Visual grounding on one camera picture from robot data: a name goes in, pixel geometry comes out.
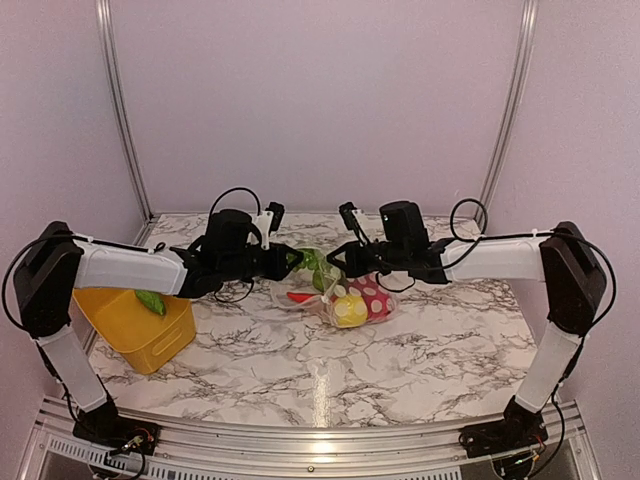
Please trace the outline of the fake green lettuce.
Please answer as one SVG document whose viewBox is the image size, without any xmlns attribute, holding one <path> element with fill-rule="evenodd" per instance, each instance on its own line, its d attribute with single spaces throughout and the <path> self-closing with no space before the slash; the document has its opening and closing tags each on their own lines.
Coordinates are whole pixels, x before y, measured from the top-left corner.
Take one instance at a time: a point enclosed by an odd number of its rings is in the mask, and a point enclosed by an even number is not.
<svg viewBox="0 0 640 480">
<path fill-rule="evenodd" d="M 304 266 L 297 272 L 309 273 L 313 287 L 321 292 L 326 292 L 334 283 L 340 279 L 326 279 L 324 276 L 324 260 L 326 255 L 316 248 L 300 248 L 304 253 Z"/>
</svg>

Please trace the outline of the clear polka dot zip bag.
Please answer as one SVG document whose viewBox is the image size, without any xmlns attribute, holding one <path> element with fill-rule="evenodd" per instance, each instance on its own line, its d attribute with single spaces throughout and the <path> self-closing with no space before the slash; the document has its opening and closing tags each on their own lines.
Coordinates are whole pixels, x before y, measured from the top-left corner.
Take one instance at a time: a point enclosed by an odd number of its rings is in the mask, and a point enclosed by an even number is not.
<svg viewBox="0 0 640 480">
<path fill-rule="evenodd" d="M 305 312 L 319 316 L 324 323 L 334 328 L 337 328 L 333 324 L 333 315 L 332 315 L 331 307 L 337 298 L 349 295 L 347 288 L 345 286 L 346 279 L 347 277 L 345 279 L 340 279 L 338 282 L 334 283 L 326 292 L 321 293 L 313 287 L 312 281 L 311 281 L 311 275 L 309 273 L 294 272 L 289 276 L 287 276 L 285 280 L 279 283 L 273 283 L 271 285 L 270 287 L 271 298 L 274 304 L 283 310 L 305 311 Z M 320 294 L 321 297 L 315 301 L 311 301 L 309 303 L 305 303 L 302 305 L 297 305 L 287 298 L 286 294 L 288 292 L 304 292 L 304 293 L 311 293 L 311 294 Z M 392 295 L 396 301 L 396 309 L 388 320 L 390 320 L 397 313 L 397 308 L 398 308 L 398 301 L 396 300 L 396 297 L 394 296 L 393 293 Z"/>
</svg>

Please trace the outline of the fake orange carrot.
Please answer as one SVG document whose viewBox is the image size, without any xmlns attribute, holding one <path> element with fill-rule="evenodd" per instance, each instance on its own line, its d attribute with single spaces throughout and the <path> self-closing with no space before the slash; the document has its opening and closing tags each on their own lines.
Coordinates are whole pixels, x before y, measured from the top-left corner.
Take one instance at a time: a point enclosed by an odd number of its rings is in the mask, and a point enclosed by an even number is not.
<svg viewBox="0 0 640 480">
<path fill-rule="evenodd" d="M 304 293 L 304 292 L 288 292 L 286 296 L 289 300 L 291 300 L 297 305 L 309 303 L 321 297 L 320 294 L 311 294 L 311 293 Z"/>
</svg>

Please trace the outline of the fake yellow lemon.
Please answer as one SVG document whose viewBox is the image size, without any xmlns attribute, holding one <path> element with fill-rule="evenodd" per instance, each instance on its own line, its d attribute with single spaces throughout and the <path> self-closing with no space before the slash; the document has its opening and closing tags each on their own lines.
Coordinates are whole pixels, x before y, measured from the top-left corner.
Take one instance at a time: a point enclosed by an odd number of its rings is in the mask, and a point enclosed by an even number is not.
<svg viewBox="0 0 640 480">
<path fill-rule="evenodd" d="M 331 311 L 333 324 L 341 329 L 360 327 L 368 319 L 368 308 L 363 298 L 351 294 L 337 298 Z"/>
</svg>

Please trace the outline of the fake green cucumber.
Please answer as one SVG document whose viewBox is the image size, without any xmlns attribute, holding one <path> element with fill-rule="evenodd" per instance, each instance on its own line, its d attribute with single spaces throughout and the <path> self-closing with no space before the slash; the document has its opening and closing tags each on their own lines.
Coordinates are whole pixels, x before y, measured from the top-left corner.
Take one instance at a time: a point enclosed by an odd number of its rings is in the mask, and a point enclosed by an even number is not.
<svg viewBox="0 0 640 480">
<path fill-rule="evenodd" d="M 135 290 L 137 300 L 151 313 L 164 316 L 167 308 L 161 294 L 147 290 Z"/>
</svg>

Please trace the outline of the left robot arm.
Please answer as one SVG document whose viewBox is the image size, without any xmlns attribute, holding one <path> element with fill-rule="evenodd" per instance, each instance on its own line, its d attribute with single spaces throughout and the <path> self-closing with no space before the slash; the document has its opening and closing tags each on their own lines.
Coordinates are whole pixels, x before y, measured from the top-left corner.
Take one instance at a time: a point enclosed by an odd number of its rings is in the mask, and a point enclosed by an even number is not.
<svg viewBox="0 0 640 480">
<path fill-rule="evenodd" d="M 7 318 L 31 337 L 50 373 L 79 407 L 79 433 L 116 445 L 134 426 L 120 416 L 71 329 L 73 291 L 116 288 L 199 299 L 227 282 L 281 281 L 304 255 L 271 241 L 280 222 L 273 211 L 251 216 L 224 209 L 209 216 L 204 234 L 188 247 L 145 249 L 80 235 L 54 221 L 14 256 L 1 290 L 14 292 L 19 314 Z"/>
</svg>

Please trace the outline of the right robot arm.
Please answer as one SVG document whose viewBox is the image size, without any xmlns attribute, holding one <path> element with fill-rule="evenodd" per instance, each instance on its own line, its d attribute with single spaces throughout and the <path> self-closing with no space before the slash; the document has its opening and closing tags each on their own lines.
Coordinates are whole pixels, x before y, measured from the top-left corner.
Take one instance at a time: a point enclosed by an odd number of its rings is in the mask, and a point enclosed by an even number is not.
<svg viewBox="0 0 640 480">
<path fill-rule="evenodd" d="M 475 280 L 544 284 L 548 325 L 528 372 L 495 430 L 506 448 L 529 437 L 535 421 L 559 385 L 571 374 L 591 330 L 612 306 L 617 279 L 606 254 L 586 240 L 576 224 L 548 231 L 464 238 L 457 232 L 433 241 L 418 205 L 396 201 L 379 210 L 384 240 L 366 236 L 352 203 L 340 215 L 355 238 L 327 256 L 348 278 L 402 272 L 432 285 Z"/>
</svg>

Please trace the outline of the fake red pepper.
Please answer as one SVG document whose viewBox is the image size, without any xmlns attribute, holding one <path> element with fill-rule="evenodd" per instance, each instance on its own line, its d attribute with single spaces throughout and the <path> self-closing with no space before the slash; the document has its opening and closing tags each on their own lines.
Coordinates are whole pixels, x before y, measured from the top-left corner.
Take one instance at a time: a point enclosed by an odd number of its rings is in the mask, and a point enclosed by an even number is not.
<svg viewBox="0 0 640 480">
<path fill-rule="evenodd" d="M 347 278 L 345 286 L 351 295 L 359 294 L 367 307 L 367 323 L 381 323 L 390 318 L 396 309 L 392 293 L 382 288 L 374 273 L 358 278 Z"/>
</svg>

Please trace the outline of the yellow plastic basket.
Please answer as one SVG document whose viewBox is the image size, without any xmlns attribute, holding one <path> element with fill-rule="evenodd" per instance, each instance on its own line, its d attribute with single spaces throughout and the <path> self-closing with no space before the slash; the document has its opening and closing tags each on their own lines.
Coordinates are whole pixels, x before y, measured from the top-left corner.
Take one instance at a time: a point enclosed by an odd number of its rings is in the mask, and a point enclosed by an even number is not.
<svg viewBox="0 0 640 480">
<path fill-rule="evenodd" d="M 140 374 L 159 370 L 196 335 L 188 299 L 164 296 L 163 316 L 144 306 L 132 290 L 82 289 L 73 299 L 97 333 Z"/>
</svg>

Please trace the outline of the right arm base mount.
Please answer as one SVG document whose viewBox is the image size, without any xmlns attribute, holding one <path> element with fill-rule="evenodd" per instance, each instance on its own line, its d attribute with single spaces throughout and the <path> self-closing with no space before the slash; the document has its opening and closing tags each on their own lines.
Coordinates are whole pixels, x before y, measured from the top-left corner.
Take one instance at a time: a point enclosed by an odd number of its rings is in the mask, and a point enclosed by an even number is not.
<svg viewBox="0 0 640 480">
<path fill-rule="evenodd" d="M 458 442 L 468 458 L 477 458 L 545 443 L 547 439 L 542 420 L 531 426 L 516 420 L 497 420 L 463 427 Z"/>
</svg>

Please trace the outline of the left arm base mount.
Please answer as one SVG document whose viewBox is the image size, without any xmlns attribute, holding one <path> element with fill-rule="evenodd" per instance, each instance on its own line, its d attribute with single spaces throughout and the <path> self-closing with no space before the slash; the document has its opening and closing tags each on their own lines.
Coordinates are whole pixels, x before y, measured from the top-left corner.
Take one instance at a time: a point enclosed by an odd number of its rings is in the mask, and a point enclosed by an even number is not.
<svg viewBox="0 0 640 480">
<path fill-rule="evenodd" d="M 73 435 L 76 438 L 110 447 L 117 453 L 124 453 L 124 447 L 128 442 L 135 437 L 141 437 L 141 444 L 136 448 L 131 447 L 130 451 L 142 452 L 146 456 L 154 453 L 159 433 L 160 426 L 156 423 L 120 415 L 85 416 L 76 422 L 73 428 Z"/>
</svg>

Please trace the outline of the left aluminium frame post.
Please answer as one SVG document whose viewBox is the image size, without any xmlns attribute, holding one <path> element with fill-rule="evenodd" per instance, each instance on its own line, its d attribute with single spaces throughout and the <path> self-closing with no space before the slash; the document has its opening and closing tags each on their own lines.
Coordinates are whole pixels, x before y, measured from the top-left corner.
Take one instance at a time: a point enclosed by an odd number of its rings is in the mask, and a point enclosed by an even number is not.
<svg viewBox="0 0 640 480">
<path fill-rule="evenodd" d="M 97 0 L 95 2 L 95 7 L 98 32 L 105 63 L 110 98 L 114 110 L 116 128 L 121 141 L 124 159 L 129 172 L 138 209 L 143 220 L 145 222 L 150 222 L 153 219 L 153 211 L 144 185 L 134 137 L 131 130 L 131 123 L 128 118 L 124 89 L 119 69 L 111 1 Z"/>
</svg>

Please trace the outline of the aluminium frame post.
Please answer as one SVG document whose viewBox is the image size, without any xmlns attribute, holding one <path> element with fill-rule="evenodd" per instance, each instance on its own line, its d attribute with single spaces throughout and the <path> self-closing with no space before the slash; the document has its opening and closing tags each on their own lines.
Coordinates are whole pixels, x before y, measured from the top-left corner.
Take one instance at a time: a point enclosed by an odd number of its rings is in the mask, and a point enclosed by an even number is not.
<svg viewBox="0 0 640 480">
<path fill-rule="evenodd" d="M 489 167 L 480 194 L 480 201 L 486 209 L 491 205 L 496 193 L 499 177 L 506 163 L 518 110 L 524 95 L 533 53 L 538 11 L 539 2 L 537 0 L 522 2 L 522 15 L 511 79 Z"/>
<path fill-rule="evenodd" d="M 116 128 L 121 141 L 124 159 L 129 172 L 138 209 L 143 220 L 145 222 L 150 222 L 153 219 L 153 211 L 144 185 L 134 137 L 131 130 L 131 123 L 128 118 L 124 89 L 119 69 L 111 1 L 97 0 L 95 2 L 95 7 L 98 32 L 105 63 L 110 98 L 114 110 Z"/>
</svg>

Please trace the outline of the right aluminium frame post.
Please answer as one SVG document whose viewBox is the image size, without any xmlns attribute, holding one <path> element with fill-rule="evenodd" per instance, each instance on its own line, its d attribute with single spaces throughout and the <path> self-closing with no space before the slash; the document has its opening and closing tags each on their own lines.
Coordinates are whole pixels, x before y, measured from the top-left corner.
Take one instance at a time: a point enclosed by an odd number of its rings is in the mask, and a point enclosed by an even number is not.
<svg viewBox="0 0 640 480">
<path fill-rule="evenodd" d="M 480 201 L 486 209 L 491 205 L 496 193 L 499 177 L 506 163 L 518 110 L 524 95 L 533 53 L 538 11 L 539 2 L 537 0 L 522 2 L 522 15 L 511 79 L 489 167 L 480 194 Z"/>
</svg>

